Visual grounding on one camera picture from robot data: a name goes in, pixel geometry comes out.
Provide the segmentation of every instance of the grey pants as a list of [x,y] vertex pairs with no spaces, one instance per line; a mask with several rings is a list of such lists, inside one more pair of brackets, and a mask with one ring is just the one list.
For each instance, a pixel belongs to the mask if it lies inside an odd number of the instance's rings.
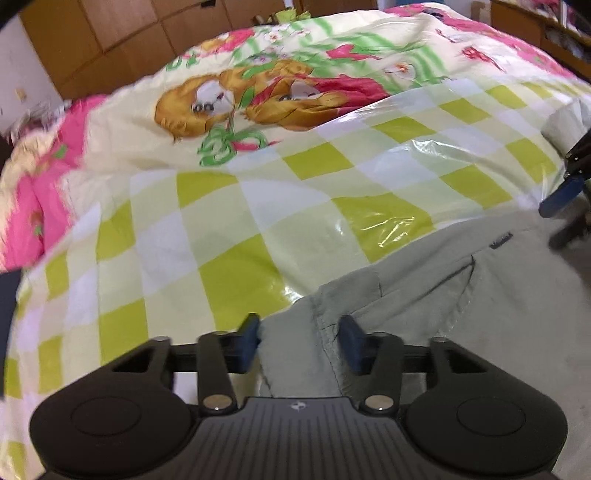
[[[336,341],[344,314],[406,343],[447,336],[556,400],[569,439],[555,471],[591,478],[591,242],[549,251],[563,224],[534,212],[460,223],[326,284],[263,322],[263,391],[358,398]],[[408,382],[403,400],[422,388]]]

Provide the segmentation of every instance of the yellow checkered pattern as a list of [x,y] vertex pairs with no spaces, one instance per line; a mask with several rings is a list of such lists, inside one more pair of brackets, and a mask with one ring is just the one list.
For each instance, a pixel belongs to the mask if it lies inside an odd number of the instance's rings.
[[0,476],[42,471],[27,427],[40,401],[148,338],[233,329],[452,222],[535,206],[561,169],[540,129],[589,93],[578,80],[454,80],[225,166],[133,177],[23,282]]

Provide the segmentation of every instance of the logo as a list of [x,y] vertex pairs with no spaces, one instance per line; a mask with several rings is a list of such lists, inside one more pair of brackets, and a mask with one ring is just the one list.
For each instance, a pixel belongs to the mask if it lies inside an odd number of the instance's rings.
[[304,408],[306,408],[308,405],[304,402],[302,402],[301,400],[298,400],[296,402],[293,402],[290,405],[290,408],[293,408],[295,411],[301,411],[304,410]]

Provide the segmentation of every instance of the metal screw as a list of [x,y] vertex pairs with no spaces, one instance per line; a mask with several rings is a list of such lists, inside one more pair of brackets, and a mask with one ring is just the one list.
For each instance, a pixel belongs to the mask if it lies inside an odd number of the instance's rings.
[[388,410],[394,406],[394,400],[387,395],[372,395],[365,399],[365,405],[372,410]]
[[227,395],[209,395],[203,400],[203,405],[210,410],[225,410],[232,405],[232,399]]

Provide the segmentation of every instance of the wooden cabinet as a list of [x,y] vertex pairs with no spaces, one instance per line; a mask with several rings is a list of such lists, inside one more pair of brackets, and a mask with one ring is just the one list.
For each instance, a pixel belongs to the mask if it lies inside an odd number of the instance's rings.
[[267,19],[285,8],[282,0],[224,0],[224,4],[234,30],[251,27],[256,15]]
[[309,10],[313,17],[378,8],[377,0],[294,0],[294,5],[300,11]]
[[101,49],[82,6],[72,0],[36,0],[21,13],[29,38],[59,86]]
[[525,40],[534,47],[542,42],[543,28],[529,13],[520,11],[503,3],[493,2],[491,5],[491,23],[502,32]]
[[[254,16],[284,8],[283,0],[204,1],[34,0],[21,18],[56,89],[68,99],[111,93],[203,40],[252,27]],[[315,17],[376,8],[375,2],[295,0]]]
[[82,0],[82,6],[103,50],[158,20],[151,0]]
[[174,58],[164,30],[155,24],[82,67],[60,87],[64,98],[109,93],[159,70]]
[[164,29],[177,55],[203,40],[232,30],[223,4],[191,7],[163,21]]
[[578,59],[560,45],[550,41],[546,36],[546,29],[559,30],[588,48],[591,48],[591,38],[563,27],[554,19],[543,17],[533,11],[521,8],[515,4],[506,3],[503,0],[492,0],[491,23],[497,30],[541,48],[559,63],[573,72],[578,73],[586,80],[591,79],[591,65],[584,60]]

